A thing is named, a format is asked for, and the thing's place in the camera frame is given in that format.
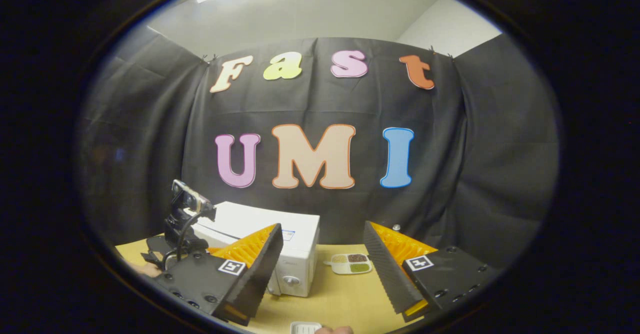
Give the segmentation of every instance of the ceiling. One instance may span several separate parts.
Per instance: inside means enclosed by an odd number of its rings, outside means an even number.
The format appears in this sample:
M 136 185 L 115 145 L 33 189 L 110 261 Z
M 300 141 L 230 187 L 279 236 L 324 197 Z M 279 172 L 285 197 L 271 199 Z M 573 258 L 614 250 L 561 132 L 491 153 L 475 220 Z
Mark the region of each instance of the ceiling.
M 437 0 L 182 0 L 146 24 L 199 56 L 285 39 L 396 41 Z

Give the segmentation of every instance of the finger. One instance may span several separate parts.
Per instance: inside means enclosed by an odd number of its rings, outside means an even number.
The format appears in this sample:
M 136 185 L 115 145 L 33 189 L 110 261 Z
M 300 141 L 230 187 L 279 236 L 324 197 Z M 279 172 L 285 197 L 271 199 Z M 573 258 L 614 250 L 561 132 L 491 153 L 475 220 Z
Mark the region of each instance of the finger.
M 334 330 L 333 334 L 354 334 L 354 330 L 351 327 L 339 327 Z
M 331 328 L 322 327 L 316 330 L 314 334 L 332 334 L 332 333 L 333 333 L 333 330 L 331 330 Z

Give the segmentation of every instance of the blue letter i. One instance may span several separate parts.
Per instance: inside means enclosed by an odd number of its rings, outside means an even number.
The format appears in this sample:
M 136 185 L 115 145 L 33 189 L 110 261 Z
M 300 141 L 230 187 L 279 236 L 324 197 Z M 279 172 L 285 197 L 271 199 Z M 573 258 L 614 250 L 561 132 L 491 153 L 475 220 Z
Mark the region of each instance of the blue letter i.
M 380 185 L 385 188 L 400 188 L 411 184 L 411 177 L 407 172 L 409 167 L 409 143 L 414 138 L 414 132 L 409 128 L 390 127 L 382 131 L 382 137 L 389 143 L 386 175 L 380 179 Z

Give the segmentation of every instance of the table surface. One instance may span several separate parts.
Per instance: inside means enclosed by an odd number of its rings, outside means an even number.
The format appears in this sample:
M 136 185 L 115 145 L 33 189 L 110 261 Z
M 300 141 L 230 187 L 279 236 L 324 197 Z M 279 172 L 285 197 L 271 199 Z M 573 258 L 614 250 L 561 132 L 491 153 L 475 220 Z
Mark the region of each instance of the table surface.
M 130 263 L 146 263 L 140 255 L 147 252 L 146 239 L 116 249 Z M 257 334 L 288 334 L 292 322 L 306 321 L 331 328 L 348 325 L 356 334 L 369 334 L 391 332 L 418 321 L 405 323 L 402 314 L 395 314 L 375 267 L 369 273 L 338 275 L 323 264 L 334 254 L 368 254 L 364 245 L 317 245 L 316 251 L 309 297 L 265 293 L 256 317 L 247 327 L 238 327 Z

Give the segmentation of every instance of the microwave knob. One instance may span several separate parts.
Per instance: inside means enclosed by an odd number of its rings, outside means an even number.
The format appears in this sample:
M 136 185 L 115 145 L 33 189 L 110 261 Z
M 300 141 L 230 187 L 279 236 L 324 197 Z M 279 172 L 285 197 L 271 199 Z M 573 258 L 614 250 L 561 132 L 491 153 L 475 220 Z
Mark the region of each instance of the microwave knob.
M 296 277 L 282 277 L 282 280 L 290 287 L 300 284 L 300 279 L 297 279 Z

